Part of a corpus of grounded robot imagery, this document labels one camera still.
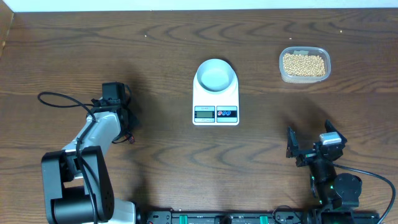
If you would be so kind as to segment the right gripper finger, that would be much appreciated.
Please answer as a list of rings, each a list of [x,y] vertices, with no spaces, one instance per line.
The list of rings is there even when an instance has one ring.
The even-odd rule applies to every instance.
[[[332,125],[329,119],[325,121],[325,129],[327,133],[338,133],[337,129]]]
[[[297,157],[299,144],[294,130],[289,126],[287,128],[287,150],[286,157]]]

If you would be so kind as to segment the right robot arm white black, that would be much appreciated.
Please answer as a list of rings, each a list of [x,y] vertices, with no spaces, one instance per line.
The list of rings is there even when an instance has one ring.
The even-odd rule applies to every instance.
[[[327,120],[326,132],[311,149],[301,149],[294,130],[287,128],[287,158],[297,167],[308,166],[313,194],[321,207],[306,211],[302,223],[354,223],[353,209],[359,206],[362,180],[353,174],[337,174],[333,162],[343,155],[347,139]]]

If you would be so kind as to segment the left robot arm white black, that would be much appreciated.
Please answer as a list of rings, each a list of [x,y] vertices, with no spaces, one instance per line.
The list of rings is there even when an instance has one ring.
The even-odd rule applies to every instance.
[[[45,212],[49,223],[140,223],[132,202],[114,196],[104,157],[113,144],[134,143],[137,118],[129,109],[131,90],[120,82],[104,83],[102,96],[86,110],[86,123],[60,151],[41,160]]]

